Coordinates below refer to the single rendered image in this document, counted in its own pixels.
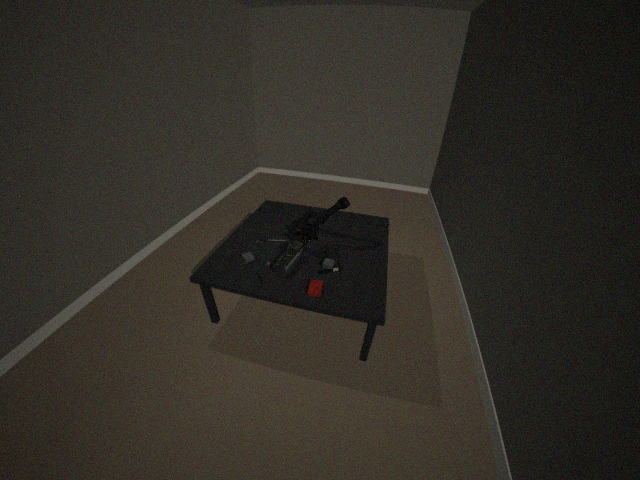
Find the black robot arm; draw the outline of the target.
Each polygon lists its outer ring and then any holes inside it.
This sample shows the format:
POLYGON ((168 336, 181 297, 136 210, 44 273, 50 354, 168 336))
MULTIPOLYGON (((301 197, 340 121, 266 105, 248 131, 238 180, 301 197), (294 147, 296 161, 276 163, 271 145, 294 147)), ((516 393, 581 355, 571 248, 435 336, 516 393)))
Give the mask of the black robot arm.
MULTIPOLYGON (((333 205, 332 207, 330 207, 329 209, 325 210, 322 213, 316 213, 314 215, 312 215, 311 217, 309 217, 306 221, 307 226, 310 227, 317 227, 317 225, 321 224, 323 225, 326 220, 329 218, 330 215, 332 215, 333 213, 335 213, 336 211, 338 211, 339 209, 345 209, 347 207, 350 206, 350 202, 347 199, 347 197, 342 197, 340 198, 337 203, 335 203, 335 205, 333 205)), ((301 228, 301 233, 308 233, 310 234, 310 227, 306 228, 306 226, 304 228, 301 228)))

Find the red block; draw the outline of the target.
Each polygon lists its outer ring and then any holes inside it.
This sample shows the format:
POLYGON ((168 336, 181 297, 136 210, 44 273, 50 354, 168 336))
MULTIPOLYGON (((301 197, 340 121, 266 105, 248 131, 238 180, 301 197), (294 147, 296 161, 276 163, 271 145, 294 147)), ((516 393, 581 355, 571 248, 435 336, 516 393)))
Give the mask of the red block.
POLYGON ((308 296, 321 298, 323 281, 311 280, 308 290, 308 296))

